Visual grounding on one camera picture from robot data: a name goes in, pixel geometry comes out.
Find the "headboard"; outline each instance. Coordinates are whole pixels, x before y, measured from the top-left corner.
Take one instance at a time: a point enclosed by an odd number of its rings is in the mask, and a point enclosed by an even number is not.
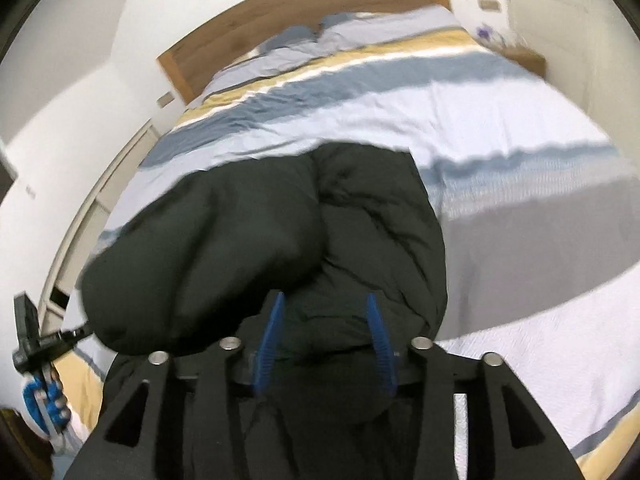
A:
[[[430,3],[450,8],[449,0],[245,0],[182,38],[158,62],[188,103],[218,70],[291,25],[317,30],[323,16],[336,12],[401,12]]]

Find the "metal screw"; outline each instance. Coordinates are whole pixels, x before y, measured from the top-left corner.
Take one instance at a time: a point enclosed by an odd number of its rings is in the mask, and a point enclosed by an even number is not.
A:
[[[159,350],[149,355],[149,362],[153,365],[161,365],[162,363],[165,363],[168,358],[169,354],[167,352]]]
[[[433,346],[433,341],[428,337],[414,337],[411,339],[411,346],[416,350],[428,350]]]
[[[489,352],[484,355],[484,362],[489,366],[500,366],[504,362],[504,359],[500,354]]]
[[[220,340],[220,348],[223,350],[235,350],[240,346],[242,341],[240,341],[237,337],[223,337]]]

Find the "wooden nightstand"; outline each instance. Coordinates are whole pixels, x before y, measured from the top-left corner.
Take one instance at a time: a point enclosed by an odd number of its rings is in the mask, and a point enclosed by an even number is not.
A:
[[[526,68],[529,72],[540,76],[542,79],[546,75],[546,59],[538,54],[535,50],[531,50],[526,46],[505,46],[493,48],[505,58],[512,60],[521,67]]]

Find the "yellow stripe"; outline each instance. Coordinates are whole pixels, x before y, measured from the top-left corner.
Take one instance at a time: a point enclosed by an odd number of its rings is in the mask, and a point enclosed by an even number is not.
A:
[[[617,426],[590,453],[581,456],[578,466],[586,480],[607,480],[640,434],[640,404],[620,419]]]
[[[73,352],[58,359],[55,367],[60,374],[66,398],[79,415],[82,424],[93,431],[102,405],[102,381],[91,367]]]
[[[286,82],[297,80],[305,75],[317,75],[322,73],[324,70],[331,68],[336,69],[342,65],[347,65],[358,60],[364,62],[368,59],[375,59],[389,54],[402,53],[410,56],[417,52],[431,51],[444,47],[466,46],[478,46],[478,44],[464,30],[443,30],[440,32],[425,34],[423,36],[417,36],[415,38],[409,38],[408,40],[399,40],[382,45],[366,46],[357,50],[338,52],[329,57],[313,60],[292,72],[255,81],[240,88],[212,95],[198,108],[185,111],[185,113],[180,117],[180,120],[178,120],[176,128],[187,122],[194,122],[197,119],[204,118],[205,115],[209,114],[216,108],[238,102],[247,94],[266,92],[271,88],[281,86]]]

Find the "blue glove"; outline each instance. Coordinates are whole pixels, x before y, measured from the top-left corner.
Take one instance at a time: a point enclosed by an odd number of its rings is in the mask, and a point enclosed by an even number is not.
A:
[[[71,419],[71,411],[66,406],[66,397],[62,394],[62,383],[60,380],[53,380],[49,384],[45,384],[40,379],[34,379],[27,383],[22,390],[22,398],[24,399],[27,410],[39,428],[45,434],[49,434],[47,425],[36,402],[36,395],[41,395],[44,390],[47,392],[45,406],[49,418],[57,428],[64,430]]]

